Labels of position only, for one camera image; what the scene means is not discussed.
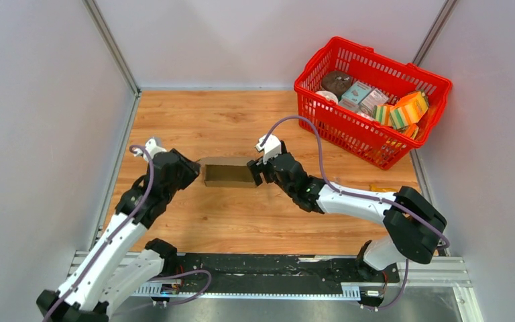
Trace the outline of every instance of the metal corner post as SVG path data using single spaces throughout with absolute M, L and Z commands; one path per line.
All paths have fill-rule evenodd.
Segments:
M 125 131 L 122 133 L 122 136 L 119 140 L 119 149 L 117 151 L 117 159 L 115 161 L 115 165 L 113 167 L 113 172 L 111 173 L 111 177 L 109 179 L 109 185 L 107 187 L 107 191 L 105 193 L 105 198 L 103 200 L 103 204 L 101 207 L 101 212 L 99 215 L 99 220 L 97 223 L 97 231 L 92 239 L 92 244 L 90 245 L 90 249 L 94 247 L 97 240 L 101 237 L 103 232 L 103 224 L 105 222 L 105 218 L 107 216 L 107 212 L 109 210 L 109 205 L 111 202 L 111 195 L 113 194 L 113 190 L 115 189 L 115 183 L 117 182 L 117 176 L 119 174 L 119 169 L 121 168 L 121 163 L 123 161 L 123 155 L 127 151 L 127 141 L 129 141 L 129 135 L 131 134 L 131 129 L 133 128 L 133 121 L 135 120 L 135 115 L 137 114 L 137 108 L 139 107 L 139 101 L 141 100 L 141 93 L 135 96 L 135 100 L 133 100 L 133 107 L 129 111 L 127 124 L 125 125 Z
M 427 35 L 425 36 L 425 39 L 423 40 L 423 43 L 421 44 L 418 52 L 416 53 L 416 56 L 414 57 L 414 60 L 412 61 L 415 65 L 419 66 L 425 56 L 427 55 L 427 52 L 433 45 L 433 42 L 441 32 L 441 28 L 445 25 L 447 22 L 449 16 L 453 12 L 453 9 L 455 8 L 455 5 L 457 4 L 458 0 L 446 0 L 443 6 L 441 7 L 441 10 L 439 11 L 439 14 L 435 18 L 435 21 L 431 25 L 431 28 Z
M 103 38 L 107 48 L 109 49 L 111 55 L 113 56 L 113 59 L 115 60 L 115 63 L 117 64 L 117 67 L 119 67 L 119 70 L 121 71 L 123 78 L 129 85 L 129 88 L 135 94 L 135 96 L 138 96 L 141 92 L 141 89 L 139 88 L 139 85 L 135 81 L 133 74 L 131 73 L 131 70 L 129 69 L 127 63 L 125 62 L 125 59 L 123 58 L 123 55 L 121 54 L 121 51 L 119 50 L 119 47 L 117 47 L 117 43 L 115 42 L 115 39 L 113 38 L 113 35 L 109 31 L 109 28 L 107 27 L 107 23 L 103 19 L 103 16 L 101 14 L 101 11 L 96 3 L 95 0 L 82 0 L 84 3 L 84 6 L 86 9 L 88 9 L 88 12 L 90 13 L 90 16 L 92 17 L 92 20 L 94 21 L 99 33 L 101 34 L 101 37 Z

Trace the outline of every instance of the white wall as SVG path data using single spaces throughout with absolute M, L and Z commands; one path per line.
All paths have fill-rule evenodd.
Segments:
M 515 321 L 515 3 L 460 1 L 422 65 L 453 81 L 421 149 L 486 321 Z
M 132 99 L 80 1 L 0 1 L 0 321 L 89 247 Z
M 342 36 L 410 62 L 444 0 L 98 0 L 141 87 L 293 87 Z

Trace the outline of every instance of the wooden floor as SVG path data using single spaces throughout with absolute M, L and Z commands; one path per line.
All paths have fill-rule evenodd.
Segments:
M 296 114 L 293 91 L 158 91 L 144 92 L 129 144 L 145 144 L 151 136 L 166 149 L 187 158 L 251 156 L 259 137 L 280 118 Z M 314 136 L 291 120 L 274 132 L 312 175 L 320 176 Z M 383 171 L 350 153 L 323 142 L 329 180 L 368 189 L 417 187 L 409 156 Z M 121 194 L 145 174 L 146 163 L 126 153 L 111 201 L 111 213 Z M 255 189 L 206 187 L 199 177 L 179 191 L 165 214 L 139 240 L 141 251 L 153 238 L 179 252 L 252 254 L 357 254 L 369 239 L 386 234 L 383 227 L 345 215 L 301 211 L 274 184 Z

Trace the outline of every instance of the colorful box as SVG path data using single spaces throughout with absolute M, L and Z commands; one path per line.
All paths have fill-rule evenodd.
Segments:
M 399 129 L 398 132 L 404 134 L 408 138 L 414 139 L 417 133 L 419 132 L 419 127 L 417 126 L 417 124 L 412 124 Z
M 422 91 L 402 97 L 390 112 L 394 129 L 419 122 L 428 109 L 427 96 Z
M 373 89 L 361 102 L 360 111 L 368 115 L 374 114 L 374 108 L 377 105 L 384 104 L 390 99 L 383 92 L 378 89 Z
M 393 108 L 394 106 L 389 104 L 376 105 L 372 117 L 378 121 L 378 123 L 391 127 L 393 124 L 392 119 L 390 119 L 390 112 Z
M 343 94 L 339 105 L 353 112 L 360 110 L 360 102 L 370 94 L 372 88 L 363 82 L 356 81 Z

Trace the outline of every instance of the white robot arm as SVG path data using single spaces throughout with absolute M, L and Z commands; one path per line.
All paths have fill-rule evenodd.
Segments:
M 265 136 L 255 146 L 264 156 L 248 163 L 256 184 L 275 183 L 305 211 L 349 215 L 388 230 L 388 236 L 368 241 L 360 249 L 356 261 L 360 276 L 369 280 L 407 258 L 420 264 L 431 261 L 447 222 L 416 190 L 403 186 L 397 193 L 375 193 L 310 176 L 283 141 L 273 135 L 264 140 Z
M 176 248 L 160 239 L 148 242 L 132 263 L 115 273 L 129 249 L 164 213 L 174 194 L 200 173 L 200 164 L 175 149 L 168 152 L 156 138 L 147 141 L 144 150 L 148 155 L 142 151 L 135 155 L 152 159 L 147 174 L 123 193 L 105 232 L 83 263 L 57 290 L 44 290 L 38 297 L 37 306 L 45 318 L 49 315 L 49 321 L 108 321 L 143 283 L 163 272 L 175 273 Z

